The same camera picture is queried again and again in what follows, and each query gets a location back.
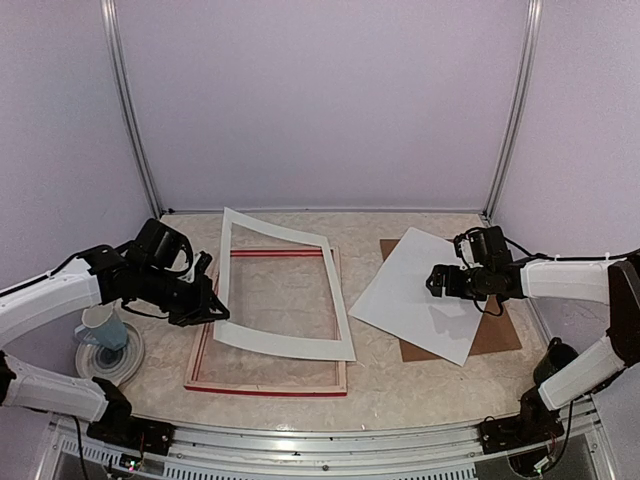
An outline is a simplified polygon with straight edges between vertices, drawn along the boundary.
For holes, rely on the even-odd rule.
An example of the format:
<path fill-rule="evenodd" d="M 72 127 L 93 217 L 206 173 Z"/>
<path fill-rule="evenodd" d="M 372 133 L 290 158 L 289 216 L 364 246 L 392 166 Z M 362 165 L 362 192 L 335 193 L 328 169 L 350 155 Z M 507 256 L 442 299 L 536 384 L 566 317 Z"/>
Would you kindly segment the white photo paper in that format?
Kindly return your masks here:
<path fill-rule="evenodd" d="M 462 366 L 476 337 L 481 313 L 470 300 L 431 294 L 426 280 L 439 264 L 461 264 L 453 244 L 409 228 L 349 315 Z"/>

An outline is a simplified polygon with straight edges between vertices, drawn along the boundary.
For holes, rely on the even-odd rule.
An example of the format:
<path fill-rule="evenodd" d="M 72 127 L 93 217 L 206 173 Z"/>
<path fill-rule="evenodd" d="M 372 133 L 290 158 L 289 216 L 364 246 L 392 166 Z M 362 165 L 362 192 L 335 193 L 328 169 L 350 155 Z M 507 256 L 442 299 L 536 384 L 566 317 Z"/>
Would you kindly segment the wooden red photo frame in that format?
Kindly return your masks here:
<path fill-rule="evenodd" d="M 238 258 L 313 258 L 323 257 L 320 247 L 256 247 L 248 249 L 232 249 L 230 257 Z M 186 390 L 216 394 L 292 397 L 292 398 L 331 398 L 345 397 L 347 388 L 347 364 L 345 361 L 334 361 L 331 372 L 335 374 L 332 385 L 274 385 L 265 383 L 241 383 L 205 381 L 200 379 L 203 364 L 208 353 L 208 345 L 213 342 L 213 330 L 219 322 L 203 325 L 196 334 L 189 362 L 186 367 L 183 386 Z"/>

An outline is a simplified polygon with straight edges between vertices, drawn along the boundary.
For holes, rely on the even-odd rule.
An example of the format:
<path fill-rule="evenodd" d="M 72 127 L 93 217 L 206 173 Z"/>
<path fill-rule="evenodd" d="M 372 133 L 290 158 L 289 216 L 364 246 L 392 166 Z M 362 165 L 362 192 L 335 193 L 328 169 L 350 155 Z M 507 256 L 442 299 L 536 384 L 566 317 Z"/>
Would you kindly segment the clear acrylic sheet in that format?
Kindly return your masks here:
<path fill-rule="evenodd" d="M 235 324 L 285 336 L 336 340 L 323 258 L 231 258 L 228 308 Z M 264 355 L 208 345 L 200 379 L 274 385 L 332 385 L 334 361 Z"/>

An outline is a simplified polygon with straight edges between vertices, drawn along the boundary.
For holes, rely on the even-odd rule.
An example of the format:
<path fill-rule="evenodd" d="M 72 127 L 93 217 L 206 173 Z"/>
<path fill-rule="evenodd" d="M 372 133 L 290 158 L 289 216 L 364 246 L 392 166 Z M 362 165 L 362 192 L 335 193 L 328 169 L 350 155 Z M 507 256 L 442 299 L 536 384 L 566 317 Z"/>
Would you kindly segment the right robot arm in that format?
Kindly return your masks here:
<path fill-rule="evenodd" d="M 559 314 L 567 326 L 580 320 L 601 328 L 592 345 L 576 350 L 554 337 L 534 370 L 534 385 L 517 414 L 487 418 L 479 426 L 487 453 L 569 433 L 560 411 L 608 387 L 639 363 L 639 252 L 551 256 L 521 251 L 500 227 L 472 228 L 453 240 L 460 265 L 438 264 L 425 286 L 434 297 L 527 300 L 538 313 Z"/>

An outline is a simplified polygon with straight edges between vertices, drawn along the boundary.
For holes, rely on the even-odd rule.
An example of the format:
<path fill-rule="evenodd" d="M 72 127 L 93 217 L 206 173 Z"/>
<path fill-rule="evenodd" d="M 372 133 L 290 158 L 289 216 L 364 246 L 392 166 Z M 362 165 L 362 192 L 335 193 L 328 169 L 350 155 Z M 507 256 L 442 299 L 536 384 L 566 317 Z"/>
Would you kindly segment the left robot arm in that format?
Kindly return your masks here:
<path fill-rule="evenodd" d="M 8 344 L 67 314 L 113 301 L 142 300 L 179 327 L 227 320 L 206 270 L 212 258 L 195 254 L 186 236 L 149 219 L 137 237 L 118 247 L 98 245 L 1 293 L 1 342 Z M 134 449 L 165 451 L 174 427 L 132 414 L 111 381 L 72 378 L 1 355 L 1 404 L 87 421 L 89 437 Z"/>

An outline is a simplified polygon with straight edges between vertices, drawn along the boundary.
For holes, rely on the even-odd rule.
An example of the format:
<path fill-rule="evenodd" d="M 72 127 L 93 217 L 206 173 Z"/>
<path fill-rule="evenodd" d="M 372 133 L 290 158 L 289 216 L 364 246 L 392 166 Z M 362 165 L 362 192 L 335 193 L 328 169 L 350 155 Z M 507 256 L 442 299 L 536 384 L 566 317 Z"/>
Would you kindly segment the white round plate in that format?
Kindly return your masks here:
<path fill-rule="evenodd" d="M 79 346 L 75 353 L 75 368 L 81 378 L 99 377 L 109 380 L 116 387 L 133 378 L 142 364 L 145 345 L 135 326 L 127 322 L 124 326 L 127 331 L 127 344 L 117 351 L 99 344 L 85 327 L 76 328 L 75 335 Z"/>

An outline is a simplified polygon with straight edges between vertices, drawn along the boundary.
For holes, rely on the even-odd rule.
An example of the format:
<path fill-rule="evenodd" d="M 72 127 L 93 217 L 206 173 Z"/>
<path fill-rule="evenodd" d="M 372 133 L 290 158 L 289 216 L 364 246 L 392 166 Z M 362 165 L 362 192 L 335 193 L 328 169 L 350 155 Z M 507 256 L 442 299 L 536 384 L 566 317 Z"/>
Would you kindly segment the light blue cup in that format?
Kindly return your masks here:
<path fill-rule="evenodd" d="M 74 329 L 74 337 L 82 344 L 118 351 L 126 346 L 128 334 L 114 305 L 108 304 L 84 310 L 81 323 Z"/>

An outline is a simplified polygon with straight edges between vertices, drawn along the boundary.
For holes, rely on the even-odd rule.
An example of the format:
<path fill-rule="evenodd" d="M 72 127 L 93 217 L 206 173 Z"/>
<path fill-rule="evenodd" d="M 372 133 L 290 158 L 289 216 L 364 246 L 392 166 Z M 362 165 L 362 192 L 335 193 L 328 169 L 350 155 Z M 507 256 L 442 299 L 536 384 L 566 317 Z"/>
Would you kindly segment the right aluminium post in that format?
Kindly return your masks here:
<path fill-rule="evenodd" d="M 512 163 L 513 153 L 524 116 L 529 85 L 534 69 L 542 10 L 542 0 L 530 0 L 527 3 L 524 37 L 506 129 L 500 145 L 497 165 L 489 193 L 482 210 L 483 218 L 487 223 L 491 223 L 496 215 L 499 201 L 506 185 L 508 171 Z"/>

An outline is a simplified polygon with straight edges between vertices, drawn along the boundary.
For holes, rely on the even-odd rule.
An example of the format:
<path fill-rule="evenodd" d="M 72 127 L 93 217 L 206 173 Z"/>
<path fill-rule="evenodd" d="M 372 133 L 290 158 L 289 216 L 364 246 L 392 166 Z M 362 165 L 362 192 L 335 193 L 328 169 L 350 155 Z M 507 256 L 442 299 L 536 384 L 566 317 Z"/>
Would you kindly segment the aluminium post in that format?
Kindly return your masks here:
<path fill-rule="evenodd" d="M 506 129 L 500 145 L 497 165 L 489 193 L 482 210 L 483 218 L 487 223 L 491 223 L 496 215 L 499 201 L 506 185 L 508 171 L 512 163 L 513 153 L 524 116 L 529 85 L 534 69 L 542 10 L 542 0 L 530 0 L 527 3 L 524 37 Z"/>
<path fill-rule="evenodd" d="M 163 204 L 149 163 L 129 85 L 124 46 L 119 32 L 117 5 L 114 0 L 101 0 L 100 10 L 107 50 L 114 76 L 117 99 L 144 195 L 155 218 L 163 213 Z"/>

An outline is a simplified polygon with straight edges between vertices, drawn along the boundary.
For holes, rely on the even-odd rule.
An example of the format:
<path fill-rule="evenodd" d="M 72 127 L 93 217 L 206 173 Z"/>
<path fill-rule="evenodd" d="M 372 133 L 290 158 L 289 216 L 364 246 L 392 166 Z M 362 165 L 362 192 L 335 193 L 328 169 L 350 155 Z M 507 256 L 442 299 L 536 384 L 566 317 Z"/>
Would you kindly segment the aluminium front rail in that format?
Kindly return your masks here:
<path fill-rule="evenodd" d="M 346 432 L 293 432 L 179 422 L 167 455 L 129 472 L 125 449 L 79 439 L 51 421 L 38 479 L 480 479 L 513 478 L 526 448 L 486 454 L 476 422 Z"/>

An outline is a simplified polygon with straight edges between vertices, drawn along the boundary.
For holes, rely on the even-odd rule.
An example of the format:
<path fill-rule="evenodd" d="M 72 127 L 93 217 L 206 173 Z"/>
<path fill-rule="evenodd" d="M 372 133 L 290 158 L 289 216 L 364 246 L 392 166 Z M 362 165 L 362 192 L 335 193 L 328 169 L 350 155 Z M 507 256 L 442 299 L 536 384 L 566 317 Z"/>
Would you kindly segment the left aluminium post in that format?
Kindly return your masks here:
<path fill-rule="evenodd" d="M 117 5 L 114 0 L 101 0 L 100 10 L 107 50 L 114 76 L 117 99 L 144 195 L 155 218 L 163 213 L 163 204 L 149 163 L 129 85 L 124 46 L 119 32 Z"/>

